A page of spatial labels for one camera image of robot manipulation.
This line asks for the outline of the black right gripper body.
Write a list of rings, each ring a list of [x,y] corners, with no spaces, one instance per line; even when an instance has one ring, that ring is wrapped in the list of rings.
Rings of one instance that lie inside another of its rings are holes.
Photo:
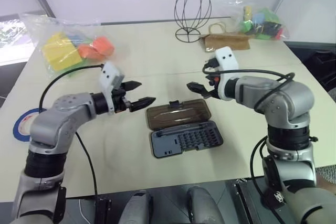
[[[218,86],[220,82],[220,71],[216,70],[219,67],[219,63],[217,59],[210,59],[203,67],[203,73],[206,74],[206,79],[213,90],[209,91],[211,93],[211,97],[220,99],[218,95]]]

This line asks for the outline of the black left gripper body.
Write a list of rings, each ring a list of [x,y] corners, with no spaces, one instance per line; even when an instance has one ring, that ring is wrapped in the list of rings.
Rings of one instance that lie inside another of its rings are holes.
[[[111,94],[115,113],[125,111],[131,107],[131,102],[125,98],[126,91],[124,88],[113,89]]]

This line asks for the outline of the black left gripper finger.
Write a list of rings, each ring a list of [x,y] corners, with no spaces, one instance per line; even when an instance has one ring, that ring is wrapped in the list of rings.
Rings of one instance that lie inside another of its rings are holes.
[[[134,90],[141,85],[142,85],[142,83],[137,82],[137,81],[127,81],[127,82],[122,83],[122,88],[125,91],[131,91],[131,90]]]
[[[135,112],[144,109],[151,105],[156,100],[155,97],[145,97],[141,98],[135,102],[131,102],[130,112]]]

